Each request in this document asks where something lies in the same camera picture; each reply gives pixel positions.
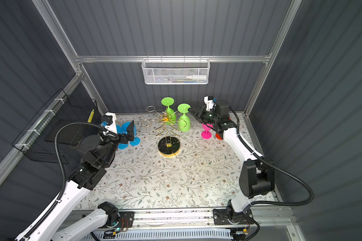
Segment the blue wine glass front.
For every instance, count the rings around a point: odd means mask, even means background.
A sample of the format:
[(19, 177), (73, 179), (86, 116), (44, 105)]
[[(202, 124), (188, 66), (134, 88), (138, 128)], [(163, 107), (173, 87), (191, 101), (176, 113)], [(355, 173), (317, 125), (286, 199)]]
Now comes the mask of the blue wine glass front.
[(135, 122), (126, 122), (121, 127), (122, 132), (127, 135), (129, 144), (131, 146), (138, 146), (140, 144), (140, 138), (137, 136), (137, 130)]

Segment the blue wine glass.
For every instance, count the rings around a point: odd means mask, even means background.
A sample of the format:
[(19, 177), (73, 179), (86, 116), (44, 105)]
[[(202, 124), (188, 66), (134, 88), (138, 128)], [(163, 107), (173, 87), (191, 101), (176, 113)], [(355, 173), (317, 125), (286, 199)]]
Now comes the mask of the blue wine glass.
[(116, 125), (117, 134), (119, 136), (119, 145), (118, 149), (126, 149), (128, 147), (128, 136), (122, 131), (122, 128), (119, 125)]
[(127, 135), (129, 144), (131, 146), (138, 146), (140, 144), (140, 138), (137, 136), (137, 130), (135, 122), (126, 122), (121, 127), (122, 132)]

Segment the green wine glass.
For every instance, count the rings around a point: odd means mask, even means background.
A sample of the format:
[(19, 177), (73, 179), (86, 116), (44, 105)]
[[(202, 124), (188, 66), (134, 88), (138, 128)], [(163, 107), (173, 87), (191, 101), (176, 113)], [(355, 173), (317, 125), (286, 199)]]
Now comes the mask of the green wine glass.
[(182, 103), (178, 106), (178, 112), (182, 113), (178, 120), (179, 130), (182, 132), (188, 132), (191, 128), (190, 118), (187, 116), (191, 106), (187, 103)]
[(164, 117), (167, 119), (166, 124), (174, 125), (177, 122), (177, 117), (175, 111), (171, 108), (174, 104), (174, 99), (171, 97), (165, 97), (161, 100), (161, 104), (166, 107)]

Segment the pink wine glass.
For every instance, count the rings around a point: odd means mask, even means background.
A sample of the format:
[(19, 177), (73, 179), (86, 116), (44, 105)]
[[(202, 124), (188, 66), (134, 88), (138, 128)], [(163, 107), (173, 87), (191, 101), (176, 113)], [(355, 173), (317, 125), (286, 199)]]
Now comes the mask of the pink wine glass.
[(201, 137), (203, 139), (210, 139), (212, 137), (212, 133), (210, 132), (212, 129), (212, 125), (211, 124), (202, 124), (202, 128), (204, 129), (204, 131), (201, 133)]

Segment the red wine glass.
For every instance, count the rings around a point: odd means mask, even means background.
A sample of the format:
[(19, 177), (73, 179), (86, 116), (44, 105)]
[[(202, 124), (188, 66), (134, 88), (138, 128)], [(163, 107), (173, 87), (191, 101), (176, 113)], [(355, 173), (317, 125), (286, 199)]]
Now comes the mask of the red wine glass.
[(218, 133), (215, 134), (215, 137), (216, 137), (218, 140), (223, 140), (222, 137), (221, 137)]

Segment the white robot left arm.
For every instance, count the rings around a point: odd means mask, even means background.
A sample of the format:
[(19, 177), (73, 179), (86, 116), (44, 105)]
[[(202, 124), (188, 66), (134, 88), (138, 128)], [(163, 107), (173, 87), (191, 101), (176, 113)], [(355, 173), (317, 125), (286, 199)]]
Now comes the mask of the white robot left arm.
[[(42, 213), (15, 237), (16, 241), (79, 241), (85, 235), (103, 226), (115, 233), (123, 232), (131, 226), (132, 220), (123, 218), (118, 208), (106, 201), (80, 221), (62, 231), (58, 230), (76, 205), (97, 186), (106, 174), (106, 169), (111, 166), (119, 144), (128, 144), (135, 139), (134, 121), (130, 122), (126, 133), (113, 130), (111, 126), (114, 123), (110, 115), (105, 115), (100, 125), (73, 122), (57, 131), (54, 148), (62, 174), (62, 188)], [(91, 126), (97, 129), (98, 134), (86, 137), (77, 147), (76, 150), (81, 155), (81, 163), (70, 176), (67, 176), (58, 141), (60, 134), (70, 126)]]

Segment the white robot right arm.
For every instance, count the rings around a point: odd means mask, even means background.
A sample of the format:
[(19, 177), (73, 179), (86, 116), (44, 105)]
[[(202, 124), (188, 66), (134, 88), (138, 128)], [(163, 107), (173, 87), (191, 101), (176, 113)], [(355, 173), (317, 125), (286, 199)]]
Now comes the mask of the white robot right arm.
[(247, 210), (264, 195), (275, 189), (275, 172), (259, 159), (260, 155), (240, 133), (240, 120), (234, 113), (236, 121), (230, 118), (233, 109), (226, 100), (217, 100), (213, 96), (204, 97), (204, 106), (191, 110), (194, 118), (213, 130), (234, 150), (240, 160), (239, 192), (228, 202), (225, 218), (231, 224), (237, 224)]

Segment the green wine glass back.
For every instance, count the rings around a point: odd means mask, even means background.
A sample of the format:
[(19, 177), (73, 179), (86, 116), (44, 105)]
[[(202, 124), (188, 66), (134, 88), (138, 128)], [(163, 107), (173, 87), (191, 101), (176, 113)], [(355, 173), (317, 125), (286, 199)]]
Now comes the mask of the green wine glass back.
[(161, 104), (166, 107), (164, 117), (167, 119), (166, 124), (174, 125), (177, 122), (177, 117), (175, 111), (171, 108), (174, 104), (174, 99), (171, 97), (165, 97), (161, 100)]

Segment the gold wine glass rack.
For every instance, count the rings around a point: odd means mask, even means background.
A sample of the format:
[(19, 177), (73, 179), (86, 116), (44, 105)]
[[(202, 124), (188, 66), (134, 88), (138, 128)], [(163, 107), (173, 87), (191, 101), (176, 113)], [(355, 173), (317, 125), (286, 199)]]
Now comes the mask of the gold wine glass rack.
[(156, 113), (158, 115), (155, 119), (144, 119), (141, 123), (142, 127), (150, 127), (153, 124), (159, 124), (158, 127), (154, 129), (155, 136), (161, 137), (158, 142), (157, 149), (160, 154), (164, 157), (170, 158), (176, 156), (181, 150), (181, 142), (179, 140), (180, 132), (177, 126), (176, 113), (178, 111), (170, 111), (171, 109), (167, 106), (165, 111), (158, 112), (154, 106), (150, 105), (146, 108), (146, 111), (149, 113)]

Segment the white marker in basket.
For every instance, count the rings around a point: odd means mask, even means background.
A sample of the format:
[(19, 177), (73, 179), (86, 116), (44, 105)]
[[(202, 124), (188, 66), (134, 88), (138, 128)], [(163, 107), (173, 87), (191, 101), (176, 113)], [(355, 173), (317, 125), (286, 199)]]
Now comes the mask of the white marker in basket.
[(190, 79), (193, 81), (206, 81), (208, 79), (207, 75), (188, 75), (186, 79)]

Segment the yellow item in black basket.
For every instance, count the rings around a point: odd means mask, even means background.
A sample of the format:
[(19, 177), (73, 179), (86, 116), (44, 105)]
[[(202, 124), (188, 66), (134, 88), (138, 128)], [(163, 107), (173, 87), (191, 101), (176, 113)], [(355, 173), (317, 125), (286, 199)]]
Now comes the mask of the yellow item in black basket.
[(89, 117), (88, 117), (88, 120), (87, 120), (88, 123), (91, 123), (91, 122), (92, 122), (93, 117), (94, 117), (94, 113), (95, 113), (95, 110), (92, 109), (92, 111), (90, 112), (90, 115), (89, 115)]

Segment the black plate in basket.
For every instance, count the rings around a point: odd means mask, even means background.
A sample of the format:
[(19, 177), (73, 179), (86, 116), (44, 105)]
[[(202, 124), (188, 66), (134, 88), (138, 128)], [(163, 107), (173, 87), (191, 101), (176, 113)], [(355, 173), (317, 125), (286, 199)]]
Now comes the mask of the black plate in basket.
[[(47, 136), (44, 138), (47, 142), (54, 142), (56, 133), (65, 125), (73, 123), (73, 121), (60, 119), (47, 133)], [(70, 145), (71, 147), (75, 148), (81, 142), (84, 137), (85, 131), (87, 126), (86, 125), (70, 125), (66, 127), (64, 130), (60, 132), (58, 137), (58, 142), (60, 144)]]

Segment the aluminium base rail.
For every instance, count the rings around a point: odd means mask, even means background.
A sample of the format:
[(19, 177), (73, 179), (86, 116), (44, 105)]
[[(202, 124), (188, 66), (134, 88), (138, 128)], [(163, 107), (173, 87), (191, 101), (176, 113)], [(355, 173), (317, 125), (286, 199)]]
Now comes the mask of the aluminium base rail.
[(249, 236), (258, 227), (291, 231), (296, 219), (290, 208), (262, 206), (229, 221), (224, 208), (169, 208), (121, 210), (122, 228), (99, 228), (85, 241), (159, 241), (186, 239), (232, 240)]

